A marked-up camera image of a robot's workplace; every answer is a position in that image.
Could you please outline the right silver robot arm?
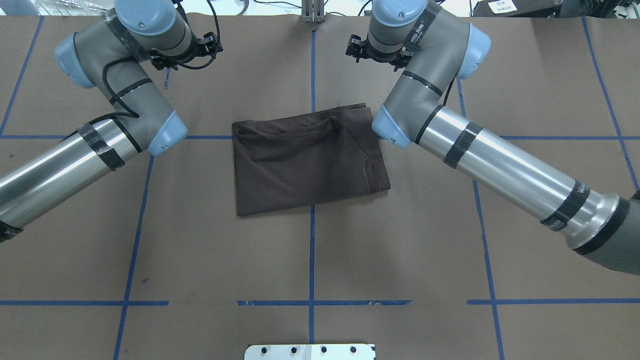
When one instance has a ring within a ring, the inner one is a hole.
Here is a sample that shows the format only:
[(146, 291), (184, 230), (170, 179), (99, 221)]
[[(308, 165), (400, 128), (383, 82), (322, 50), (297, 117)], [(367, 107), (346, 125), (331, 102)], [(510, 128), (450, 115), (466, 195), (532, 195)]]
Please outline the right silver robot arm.
[(346, 55), (402, 71), (372, 122), (400, 148), (416, 144), (470, 176), (578, 255), (612, 271), (640, 273), (639, 195), (600, 194), (441, 103), (448, 85), (482, 64), (490, 38), (433, 0), (373, 0), (366, 38)]

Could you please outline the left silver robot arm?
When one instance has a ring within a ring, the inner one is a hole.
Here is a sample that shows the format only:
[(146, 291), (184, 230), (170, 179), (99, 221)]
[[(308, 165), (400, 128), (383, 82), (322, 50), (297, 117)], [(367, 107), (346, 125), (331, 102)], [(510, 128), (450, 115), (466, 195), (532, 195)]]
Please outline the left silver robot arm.
[(57, 66), (98, 91), (103, 112), (1, 178), (1, 241), (141, 153), (156, 157), (188, 135), (177, 110), (144, 69), (204, 69), (222, 52), (220, 19), (196, 35), (180, 0), (115, 0), (101, 17), (62, 40)]

